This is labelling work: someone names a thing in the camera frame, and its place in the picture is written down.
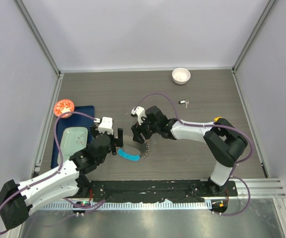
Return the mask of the white bowl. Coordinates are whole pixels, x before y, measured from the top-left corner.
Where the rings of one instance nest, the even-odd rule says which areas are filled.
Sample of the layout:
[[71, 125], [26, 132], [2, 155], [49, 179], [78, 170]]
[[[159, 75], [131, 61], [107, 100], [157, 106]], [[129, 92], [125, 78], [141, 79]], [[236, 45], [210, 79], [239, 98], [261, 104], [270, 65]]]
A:
[[178, 85], [186, 84], [191, 78], [191, 73], [186, 68], [176, 68], [172, 71], [172, 80]]

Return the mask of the orange patterned bowl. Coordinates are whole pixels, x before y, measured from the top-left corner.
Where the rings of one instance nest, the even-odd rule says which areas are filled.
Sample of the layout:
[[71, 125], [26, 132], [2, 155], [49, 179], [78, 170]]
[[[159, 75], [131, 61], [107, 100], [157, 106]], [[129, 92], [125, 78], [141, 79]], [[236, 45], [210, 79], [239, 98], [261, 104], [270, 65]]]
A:
[[74, 103], [69, 99], [62, 99], [54, 105], [53, 112], [56, 117], [63, 113], [72, 112], [75, 109]]

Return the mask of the right aluminium corner post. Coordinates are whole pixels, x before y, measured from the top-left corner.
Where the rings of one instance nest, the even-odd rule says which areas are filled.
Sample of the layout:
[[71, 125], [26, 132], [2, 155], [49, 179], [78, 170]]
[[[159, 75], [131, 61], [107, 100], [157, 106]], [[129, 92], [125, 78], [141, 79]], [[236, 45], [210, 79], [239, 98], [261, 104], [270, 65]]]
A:
[[256, 38], [258, 37], [259, 33], [261, 32], [265, 22], [267, 21], [268, 17], [271, 15], [273, 9], [275, 8], [278, 0], [268, 0], [262, 13], [260, 14], [256, 24], [253, 27], [252, 32], [250, 33], [247, 41], [244, 44], [237, 60], [235, 61], [234, 66], [232, 67], [232, 72], [235, 74], [239, 69], [240, 65], [242, 64], [244, 58], [246, 57], [248, 51], [252, 47], [253, 43], [255, 42]]

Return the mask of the pale green rectangular plate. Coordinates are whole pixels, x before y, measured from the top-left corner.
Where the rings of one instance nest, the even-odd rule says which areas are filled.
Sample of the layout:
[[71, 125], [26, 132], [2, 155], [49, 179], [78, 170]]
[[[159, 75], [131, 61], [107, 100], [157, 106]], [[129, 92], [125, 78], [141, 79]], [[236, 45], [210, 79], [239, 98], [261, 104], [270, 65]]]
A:
[[60, 148], [63, 155], [63, 162], [69, 160], [75, 152], [86, 147], [88, 129], [85, 127], [68, 127], [63, 131]]

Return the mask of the key with black tag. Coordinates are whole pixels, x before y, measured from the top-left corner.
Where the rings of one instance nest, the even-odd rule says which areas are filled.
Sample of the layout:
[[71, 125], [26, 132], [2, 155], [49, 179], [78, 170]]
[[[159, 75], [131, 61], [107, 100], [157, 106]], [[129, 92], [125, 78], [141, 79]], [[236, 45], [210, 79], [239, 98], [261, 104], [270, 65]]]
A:
[[189, 104], [189, 101], [188, 101], [188, 100], [180, 100], [178, 103], [179, 103], [180, 105], [185, 105], [185, 108], [187, 109], [188, 104]]

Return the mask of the large keyring with small rings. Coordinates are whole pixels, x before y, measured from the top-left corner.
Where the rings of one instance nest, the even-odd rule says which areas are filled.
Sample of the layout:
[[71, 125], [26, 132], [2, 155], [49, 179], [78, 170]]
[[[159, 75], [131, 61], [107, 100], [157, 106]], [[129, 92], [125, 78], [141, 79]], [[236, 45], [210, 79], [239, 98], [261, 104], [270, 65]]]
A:
[[142, 144], [135, 142], [133, 136], [123, 135], [123, 147], [117, 149], [117, 154], [129, 161], [139, 161], [146, 158], [150, 153], [150, 141], [144, 140]]

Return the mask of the key with yellow tag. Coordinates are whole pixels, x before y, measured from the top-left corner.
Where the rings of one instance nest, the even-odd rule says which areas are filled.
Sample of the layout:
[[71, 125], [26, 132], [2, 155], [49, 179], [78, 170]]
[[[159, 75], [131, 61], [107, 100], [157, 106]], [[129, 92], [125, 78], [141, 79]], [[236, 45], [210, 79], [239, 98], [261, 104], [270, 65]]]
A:
[[222, 117], [216, 117], [214, 118], [214, 122], [217, 122], [219, 119], [221, 119]]

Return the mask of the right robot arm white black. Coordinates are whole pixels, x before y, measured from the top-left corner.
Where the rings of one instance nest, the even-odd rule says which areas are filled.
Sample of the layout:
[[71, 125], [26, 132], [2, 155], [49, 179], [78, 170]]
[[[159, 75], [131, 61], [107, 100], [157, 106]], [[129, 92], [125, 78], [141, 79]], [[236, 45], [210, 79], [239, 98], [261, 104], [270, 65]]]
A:
[[246, 138], [224, 118], [209, 123], [169, 119], [156, 106], [148, 109], [135, 107], [131, 116], [137, 118], [136, 124], [131, 127], [133, 141], [140, 144], [154, 134], [164, 139], [206, 143], [216, 159], [216, 164], [208, 178], [205, 192], [214, 196], [225, 191], [233, 168], [248, 145]]

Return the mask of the left aluminium corner post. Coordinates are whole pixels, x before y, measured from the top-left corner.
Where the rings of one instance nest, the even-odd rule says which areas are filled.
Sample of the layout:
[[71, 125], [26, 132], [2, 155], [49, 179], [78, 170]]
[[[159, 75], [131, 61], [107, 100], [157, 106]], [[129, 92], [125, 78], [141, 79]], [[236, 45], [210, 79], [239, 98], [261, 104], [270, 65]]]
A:
[[27, 7], [25, 6], [24, 2], [22, 0], [14, 0], [13, 1], [16, 7], [18, 8], [20, 14], [22, 15], [24, 21], [26, 22], [29, 30], [31, 31], [33, 37], [35, 38], [37, 44], [39, 45], [42, 53], [45, 55], [47, 61], [51, 65], [53, 71], [55, 72], [56, 76], [60, 76], [61, 71], [58, 68], [53, 56], [51, 55], [51, 52], [49, 51], [48, 47], [46, 46], [46, 43], [40, 34], [36, 24], [34, 23], [34, 20], [32, 19]]

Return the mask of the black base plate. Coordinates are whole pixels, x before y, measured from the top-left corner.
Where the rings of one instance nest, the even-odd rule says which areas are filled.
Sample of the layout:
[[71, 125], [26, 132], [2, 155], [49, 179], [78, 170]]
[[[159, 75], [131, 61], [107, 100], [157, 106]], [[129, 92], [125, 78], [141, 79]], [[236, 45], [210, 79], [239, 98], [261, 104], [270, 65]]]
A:
[[166, 199], [173, 203], [200, 202], [205, 197], [237, 197], [234, 181], [224, 187], [216, 187], [206, 180], [93, 180], [81, 194], [69, 199], [105, 200], [110, 203], [162, 203]]

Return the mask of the aluminium corner post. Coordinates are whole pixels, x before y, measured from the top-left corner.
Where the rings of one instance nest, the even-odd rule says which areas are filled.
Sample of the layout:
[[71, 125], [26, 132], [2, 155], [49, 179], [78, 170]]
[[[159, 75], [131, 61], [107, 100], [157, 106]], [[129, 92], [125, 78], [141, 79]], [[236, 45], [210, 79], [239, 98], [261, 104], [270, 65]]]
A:
[[36, 24], [34, 23], [34, 20], [32, 19], [27, 7], [25, 6], [24, 2], [22, 0], [14, 0], [13, 1], [16, 7], [18, 8], [20, 14], [22, 15], [24, 21], [26, 22], [29, 30], [31, 31], [33, 37], [35, 38], [37, 44], [39, 45], [42, 53], [45, 55], [47, 61], [51, 65], [53, 71], [55, 72], [56, 76], [60, 76], [61, 71], [58, 68], [53, 56], [51, 55], [51, 52], [49, 51], [48, 47], [46, 46], [46, 43], [40, 34]]
[[265, 22], [267, 21], [268, 17], [271, 15], [273, 9], [275, 8], [278, 0], [268, 0], [262, 13], [260, 14], [256, 24], [253, 27], [252, 32], [250, 33], [247, 41], [244, 44], [237, 60], [235, 61], [234, 66], [232, 67], [232, 72], [235, 74], [239, 69], [240, 65], [242, 64], [244, 58], [246, 57], [248, 51], [252, 47], [253, 43], [255, 42], [256, 38], [258, 37], [259, 33], [261, 32]]

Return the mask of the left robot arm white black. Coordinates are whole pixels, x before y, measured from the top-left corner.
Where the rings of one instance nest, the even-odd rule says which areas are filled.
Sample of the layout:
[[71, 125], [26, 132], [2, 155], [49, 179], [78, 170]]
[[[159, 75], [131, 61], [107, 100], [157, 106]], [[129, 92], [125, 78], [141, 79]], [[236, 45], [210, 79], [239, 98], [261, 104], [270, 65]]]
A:
[[86, 197], [90, 182], [86, 174], [102, 164], [109, 153], [123, 146], [123, 130], [117, 137], [99, 133], [82, 150], [54, 169], [35, 178], [16, 183], [7, 181], [0, 191], [0, 217], [7, 231], [24, 223], [38, 209], [58, 199]]

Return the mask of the aluminium frame rail front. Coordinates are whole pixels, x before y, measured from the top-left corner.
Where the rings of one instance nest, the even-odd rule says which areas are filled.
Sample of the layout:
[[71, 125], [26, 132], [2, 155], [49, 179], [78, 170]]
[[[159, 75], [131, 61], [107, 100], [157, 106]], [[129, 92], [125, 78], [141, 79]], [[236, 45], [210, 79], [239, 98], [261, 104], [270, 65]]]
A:
[[251, 199], [286, 198], [283, 186], [278, 178], [245, 179], [245, 184], [239, 179], [232, 180], [236, 184], [238, 198], [248, 198], [245, 184], [250, 190]]

